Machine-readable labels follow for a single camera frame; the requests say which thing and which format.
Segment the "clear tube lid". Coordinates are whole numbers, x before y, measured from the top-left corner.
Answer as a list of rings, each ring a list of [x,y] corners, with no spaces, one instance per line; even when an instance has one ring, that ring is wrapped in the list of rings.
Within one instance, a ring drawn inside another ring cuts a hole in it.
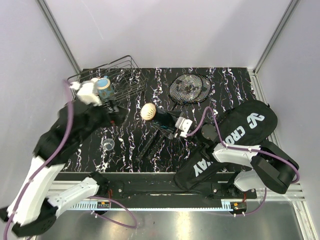
[[[115,147],[115,141],[111,138],[107,138],[102,141],[101,146],[103,151],[105,152],[111,151]]]

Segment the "black shuttlecock tube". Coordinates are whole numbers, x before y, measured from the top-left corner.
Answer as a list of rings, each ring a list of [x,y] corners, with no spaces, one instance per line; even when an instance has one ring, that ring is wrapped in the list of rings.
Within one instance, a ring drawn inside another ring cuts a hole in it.
[[[158,125],[162,129],[173,128],[175,122],[173,118],[163,109],[158,108],[155,104],[146,103],[140,111],[141,118]]]

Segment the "black racket bag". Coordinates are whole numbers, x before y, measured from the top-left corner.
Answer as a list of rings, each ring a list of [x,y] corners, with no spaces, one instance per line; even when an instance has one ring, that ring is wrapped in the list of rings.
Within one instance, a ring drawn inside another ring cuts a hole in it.
[[[259,100],[250,100],[227,110],[217,119],[222,140],[228,145],[260,145],[275,130],[278,118]],[[176,172],[173,179],[182,190],[189,191],[225,168],[230,161],[219,163],[212,155],[220,142],[213,125],[206,123],[196,133],[196,148]]]

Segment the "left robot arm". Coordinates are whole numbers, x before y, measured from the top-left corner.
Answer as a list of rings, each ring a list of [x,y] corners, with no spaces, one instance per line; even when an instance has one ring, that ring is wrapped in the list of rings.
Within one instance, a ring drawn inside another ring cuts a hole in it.
[[[69,101],[58,112],[58,119],[38,140],[28,174],[11,205],[1,208],[0,218],[8,231],[17,238],[42,235],[57,218],[80,201],[108,195],[109,181],[99,172],[92,172],[79,184],[63,193],[48,197],[53,181],[70,157],[93,132],[99,128],[121,126],[128,109],[117,105],[115,110],[105,106]]]

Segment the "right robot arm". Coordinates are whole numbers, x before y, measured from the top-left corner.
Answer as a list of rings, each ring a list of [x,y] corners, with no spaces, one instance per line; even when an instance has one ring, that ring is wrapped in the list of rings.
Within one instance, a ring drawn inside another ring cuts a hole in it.
[[[182,190],[190,191],[229,164],[239,170],[227,185],[232,198],[251,189],[267,188],[285,194],[300,179],[299,165],[267,137],[275,130],[277,115],[270,110],[232,110],[220,122],[200,121],[189,136],[199,143],[173,177]]]

